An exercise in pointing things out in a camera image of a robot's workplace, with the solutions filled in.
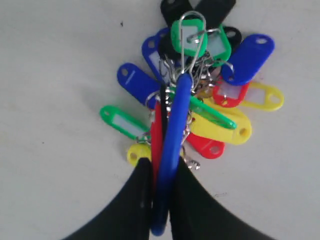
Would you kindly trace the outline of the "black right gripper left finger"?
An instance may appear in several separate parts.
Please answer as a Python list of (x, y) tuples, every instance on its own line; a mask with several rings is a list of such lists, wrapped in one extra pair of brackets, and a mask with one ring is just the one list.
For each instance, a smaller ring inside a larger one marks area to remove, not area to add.
[(152, 203), (152, 164), (138, 160), (114, 199), (66, 240), (148, 240)]

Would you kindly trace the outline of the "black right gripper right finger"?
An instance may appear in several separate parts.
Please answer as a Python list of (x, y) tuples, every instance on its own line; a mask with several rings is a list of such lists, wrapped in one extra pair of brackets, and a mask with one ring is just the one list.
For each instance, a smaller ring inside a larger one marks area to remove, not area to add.
[(173, 182), (169, 219), (174, 240), (272, 239), (215, 200), (182, 159)]

